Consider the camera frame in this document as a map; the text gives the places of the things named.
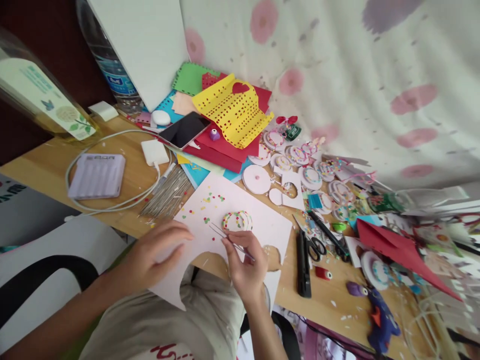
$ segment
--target smartphone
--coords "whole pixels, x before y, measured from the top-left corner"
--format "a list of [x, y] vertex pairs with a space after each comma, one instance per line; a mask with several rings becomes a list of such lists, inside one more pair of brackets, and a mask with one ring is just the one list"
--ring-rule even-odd
[[189, 142], [200, 135], [209, 125], [210, 121], [208, 119], [192, 111], [160, 132], [158, 136], [168, 145], [183, 150]]

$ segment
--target bottle label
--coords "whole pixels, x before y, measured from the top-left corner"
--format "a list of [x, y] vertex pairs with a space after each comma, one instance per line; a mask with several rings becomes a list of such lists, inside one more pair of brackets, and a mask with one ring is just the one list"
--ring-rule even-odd
[[295, 124], [290, 124], [285, 130], [284, 136], [288, 141], [293, 141], [297, 138], [297, 136], [300, 134], [301, 131], [302, 131], [301, 127], [298, 127]]
[[50, 78], [30, 60], [11, 57], [0, 61], [0, 88], [34, 116], [46, 114], [77, 140], [96, 130]]
[[115, 69], [119, 67], [121, 67], [122, 72], [125, 72], [120, 61], [109, 60], [101, 56], [95, 56], [95, 58], [110, 89], [122, 95], [133, 95], [137, 92], [137, 89], [127, 74], [115, 74]]

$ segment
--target desk surface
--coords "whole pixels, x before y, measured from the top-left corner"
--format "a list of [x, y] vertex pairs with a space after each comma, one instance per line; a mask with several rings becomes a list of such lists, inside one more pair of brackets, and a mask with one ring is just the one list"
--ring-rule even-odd
[[[114, 118], [107, 123], [100, 121], [99, 123], [105, 136], [127, 129], [137, 129], [137, 127], [120, 117]], [[126, 133], [101, 142], [89, 151], [90, 153], [123, 154], [126, 158], [126, 166], [120, 197], [89, 200], [88, 206], [99, 209], [107, 208], [132, 198], [135, 194], [139, 194], [152, 185], [157, 172], [146, 165], [140, 146], [141, 141], [151, 139], [152, 137], [145, 133]], [[67, 197], [65, 171], [80, 151], [79, 148], [54, 138], [4, 165], [0, 168], [0, 172], [63, 204], [76, 208]], [[167, 164], [164, 164], [161, 167], [162, 173], [166, 166]], [[238, 182], [238, 186], [244, 189], [241, 181]], [[191, 188], [187, 192], [183, 199], [184, 202], [193, 191], [194, 189]], [[285, 206], [275, 206], [265, 195], [254, 196], [295, 224], [292, 214], [299, 214], [298, 210]], [[95, 217], [122, 232], [139, 238], [151, 228], [149, 218], [139, 217], [139, 212], [143, 205], [142, 203], [126, 211], [102, 213]], [[329, 215], [325, 216], [325, 218], [329, 221], [332, 220]], [[290, 233], [290, 241], [284, 263], [281, 267], [281, 278], [275, 302], [359, 344], [370, 347], [367, 340], [367, 335], [372, 327], [369, 316], [371, 311], [370, 302], [366, 297], [349, 295], [345, 286], [347, 281], [365, 284], [365, 279], [360, 269], [355, 269], [351, 264], [343, 263], [332, 255], [324, 256], [321, 266], [327, 268], [333, 274], [333, 279], [331, 281], [319, 279], [311, 271], [312, 298], [305, 299], [297, 294], [297, 231], [298, 226], [295, 226], [295, 229]], [[225, 279], [228, 277], [227, 265], [219, 255], [204, 253], [197, 257], [193, 264], [221, 278]], [[416, 314], [418, 314], [415, 298], [405, 286], [391, 286], [389, 289], [382, 291], [382, 296], [402, 329], [400, 337], [392, 337], [388, 356], [399, 360], [413, 359], [414, 357], [405, 342], [404, 336], [406, 331], [404, 326], [410, 324]], [[433, 353], [429, 350], [427, 341], [422, 336], [418, 326], [416, 324], [412, 325], [408, 331], [411, 332], [411, 338], [415, 350], [418, 352], [418, 357], [426, 358], [432, 356]]]

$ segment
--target tweezers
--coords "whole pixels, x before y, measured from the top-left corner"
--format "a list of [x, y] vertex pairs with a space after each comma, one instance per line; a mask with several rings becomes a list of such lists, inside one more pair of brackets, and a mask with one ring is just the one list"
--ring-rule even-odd
[[252, 261], [255, 261], [254, 257], [252, 255], [250, 255], [248, 252], [246, 252], [240, 245], [237, 245], [236, 243], [234, 243], [232, 240], [229, 239], [229, 237], [222, 231], [222, 229], [220, 229], [217, 225], [215, 225], [214, 223], [210, 224], [210, 228], [216, 232], [218, 235], [220, 235], [222, 238], [225, 238], [227, 239], [235, 249], [237, 250], [240, 250], [242, 253], [245, 254], [246, 257], [248, 257], [250, 260]]

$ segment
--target white curtain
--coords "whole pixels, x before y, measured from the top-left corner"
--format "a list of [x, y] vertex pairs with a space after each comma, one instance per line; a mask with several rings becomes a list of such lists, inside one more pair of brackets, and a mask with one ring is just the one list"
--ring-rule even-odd
[[478, 0], [182, 0], [190, 58], [397, 189], [480, 175]]

